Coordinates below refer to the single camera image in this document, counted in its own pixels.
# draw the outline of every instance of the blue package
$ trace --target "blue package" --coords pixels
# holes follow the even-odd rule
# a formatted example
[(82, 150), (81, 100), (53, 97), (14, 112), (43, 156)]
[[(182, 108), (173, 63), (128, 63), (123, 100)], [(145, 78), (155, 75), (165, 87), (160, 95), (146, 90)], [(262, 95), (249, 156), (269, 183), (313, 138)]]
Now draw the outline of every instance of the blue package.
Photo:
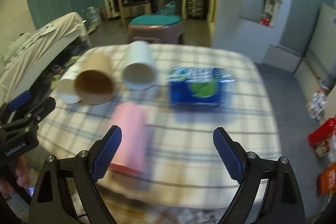
[(175, 67), (168, 75), (170, 104), (220, 106), (223, 102), (224, 70)]

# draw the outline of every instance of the teal stool top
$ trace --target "teal stool top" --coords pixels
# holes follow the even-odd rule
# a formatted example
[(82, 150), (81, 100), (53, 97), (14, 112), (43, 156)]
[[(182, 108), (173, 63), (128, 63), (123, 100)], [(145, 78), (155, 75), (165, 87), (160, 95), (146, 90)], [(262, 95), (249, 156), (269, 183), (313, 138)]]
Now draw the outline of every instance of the teal stool top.
[(174, 25), (179, 23), (181, 18), (179, 16), (166, 15), (142, 15), (134, 18), (130, 24), (133, 25)]

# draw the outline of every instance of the red package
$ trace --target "red package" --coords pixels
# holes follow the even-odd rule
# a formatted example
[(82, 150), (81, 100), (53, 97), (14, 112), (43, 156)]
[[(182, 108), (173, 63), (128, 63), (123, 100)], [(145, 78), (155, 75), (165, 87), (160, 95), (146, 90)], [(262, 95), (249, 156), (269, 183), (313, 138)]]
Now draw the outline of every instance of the red package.
[(336, 189), (336, 163), (331, 164), (319, 176), (318, 195), (324, 195)]
[(334, 129), (336, 130), (335, 117), (327, 120), (323, 125), (308, 136), (309, 145), (314, 147), (318, 143), (326, 141), (331, 137)]

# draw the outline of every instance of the person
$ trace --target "person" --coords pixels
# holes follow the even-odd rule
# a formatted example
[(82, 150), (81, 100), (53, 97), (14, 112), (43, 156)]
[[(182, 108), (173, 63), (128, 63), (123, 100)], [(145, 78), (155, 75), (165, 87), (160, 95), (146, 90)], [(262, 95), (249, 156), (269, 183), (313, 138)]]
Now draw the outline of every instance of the person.
[[(16, 163), (17, 184), (25, 189), (30, 186), (30, 177), (27, 169), (27, 164), (24, 156), (20, 156)], [(0, 192), (6, 197), (8, 194), (14, 192), (12, 186), (2, 177), (0, 177)]]

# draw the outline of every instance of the bed frame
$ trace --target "bed frame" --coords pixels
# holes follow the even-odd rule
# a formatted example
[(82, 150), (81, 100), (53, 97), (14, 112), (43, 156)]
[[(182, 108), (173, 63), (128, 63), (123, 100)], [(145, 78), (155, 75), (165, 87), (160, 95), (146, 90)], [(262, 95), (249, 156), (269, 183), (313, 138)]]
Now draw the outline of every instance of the bed frame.
[[(57, 43), (50, 47), (42, 57), (30, 68), (24, 75), (23, 79), (18, 84), (16, 90), (12, 93), (11, 98), (15, 98), (25, 90), (29, 90), (33, 83), (38, 79), (46, 67), (59, 55), (67, 46), (69, 46), (77, 37), (80, 36), (80, 31), (76, 30), (64, 37), (62, 37)], [(90, 39), (86, 39), (88, 47), (91, 46)]]

